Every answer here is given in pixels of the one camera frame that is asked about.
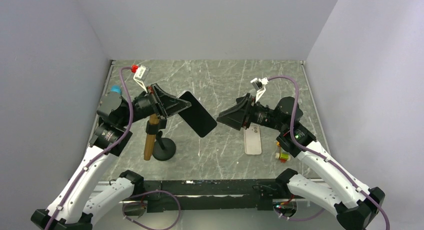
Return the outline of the phone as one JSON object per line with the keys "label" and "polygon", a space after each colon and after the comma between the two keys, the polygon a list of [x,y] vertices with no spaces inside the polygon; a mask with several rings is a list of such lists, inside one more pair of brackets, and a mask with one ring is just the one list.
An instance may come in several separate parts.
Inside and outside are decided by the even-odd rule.
{"label": "phone", "polygon": [[190,107],[178,114],[200,138],[207,136],[218,125],[213,116],[190,91],[182,92],[178,98],[191,104]]}

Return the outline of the beige phone case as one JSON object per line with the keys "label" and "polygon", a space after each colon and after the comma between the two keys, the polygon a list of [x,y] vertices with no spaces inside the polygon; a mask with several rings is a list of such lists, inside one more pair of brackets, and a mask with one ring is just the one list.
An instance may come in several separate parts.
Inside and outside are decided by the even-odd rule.
{"label": "beige phone case", "polygon": [[252,123],[249,128],[243,130],[244,152],[247,155],[260,155],[262,153],[260,126]]}

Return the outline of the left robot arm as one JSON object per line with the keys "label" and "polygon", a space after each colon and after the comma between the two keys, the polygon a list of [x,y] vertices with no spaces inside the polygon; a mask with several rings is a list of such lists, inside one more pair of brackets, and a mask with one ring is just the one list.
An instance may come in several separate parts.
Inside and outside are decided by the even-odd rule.
{"label": "left robot arm", "polygon": [[150,85],[136,98],[113,86],[97,108],[95,128],[78,168],[56,199],[45,209],[37,209],[31,221],[42,230],[90,230],[109,210],[125,199],[158,200],[160,185],[146,183],[143,176],[125,170],[106,189],[93,195],[99,180],[119,158],[130,140],[134,122],[147,119],[148,139],[144,154],[151,157],[167,119],[191,107],[181,96]]}

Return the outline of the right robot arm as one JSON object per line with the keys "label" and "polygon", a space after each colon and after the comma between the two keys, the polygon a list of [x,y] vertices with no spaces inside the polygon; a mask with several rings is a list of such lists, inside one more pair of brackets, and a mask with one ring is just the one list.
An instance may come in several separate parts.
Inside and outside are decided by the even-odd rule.
{"label": "right robot arm", "polygon": [[278,130],[279,146],[293,158],[309,166],[327,183],[317,184],[288,168],[276,179],[276,193],[282,198],[291,194],[303,197],[332,213],[346,230],[364,230],[379,213],[385,193],[370,188],[341,167],[299,119],[303,116],[293,97],[279,100],[275,109],[261,105],[249,93],[236,104],[219,113],[217,121],[233,129],[247,129],[257,124]]}

